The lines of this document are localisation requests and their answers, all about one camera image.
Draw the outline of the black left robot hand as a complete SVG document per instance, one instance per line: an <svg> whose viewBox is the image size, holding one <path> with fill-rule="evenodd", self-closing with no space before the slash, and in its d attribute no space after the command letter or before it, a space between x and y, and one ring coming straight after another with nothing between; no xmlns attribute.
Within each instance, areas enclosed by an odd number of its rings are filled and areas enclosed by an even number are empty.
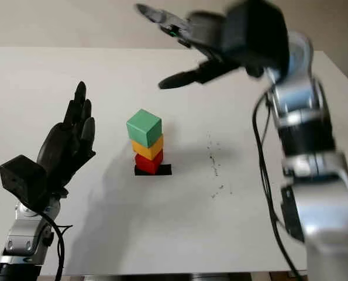
<svg viewBox="0 0 348 281"><path fill-rule="evenodd" d="M46 171L48 190L62 198L68 194L66 185L73 175L96 155L95 119L86 91L85 83L80 81L63 122L52 127L37 157L37 163Z"/></svg>

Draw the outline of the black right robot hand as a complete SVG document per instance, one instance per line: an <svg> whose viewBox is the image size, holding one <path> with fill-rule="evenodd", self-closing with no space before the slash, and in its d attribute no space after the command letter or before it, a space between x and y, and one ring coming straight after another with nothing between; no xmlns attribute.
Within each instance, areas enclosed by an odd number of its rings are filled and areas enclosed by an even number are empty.
<svg viewBox="0 0 348 281"><path fill-rule="evenodd" d="M138 3L136 10L160 30L177 39L187 48L195 48L205 55L203 61L193 70L182 71L159 82L163 90L180 88L192 83L205 84L240 67L221 51L222 29L225 17L218 13L193 11L186 19L163 9L156 9Z"/></svg>

